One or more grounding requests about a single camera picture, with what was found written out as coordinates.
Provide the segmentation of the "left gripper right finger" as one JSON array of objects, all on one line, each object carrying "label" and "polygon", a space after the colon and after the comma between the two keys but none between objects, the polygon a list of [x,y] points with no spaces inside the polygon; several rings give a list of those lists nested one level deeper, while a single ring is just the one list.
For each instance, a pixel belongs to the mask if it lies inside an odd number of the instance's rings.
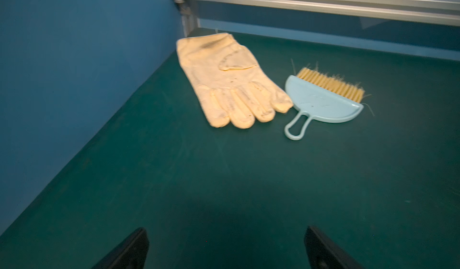
[{"label": "left gripper right finger", "polygon": [[312,269],[364,269],[318,227],[308,227],[304,246]]}]

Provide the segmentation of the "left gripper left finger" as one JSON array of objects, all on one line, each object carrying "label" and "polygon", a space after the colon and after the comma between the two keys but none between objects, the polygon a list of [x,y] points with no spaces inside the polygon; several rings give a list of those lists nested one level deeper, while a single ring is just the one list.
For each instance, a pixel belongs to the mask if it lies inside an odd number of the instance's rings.
[{"label": "left gripper left finger", "polygon": [[145,228],[137,228],[126,239],[120,242],[104,258],[96,263],[93,269],[143,269],[149,239]]}]

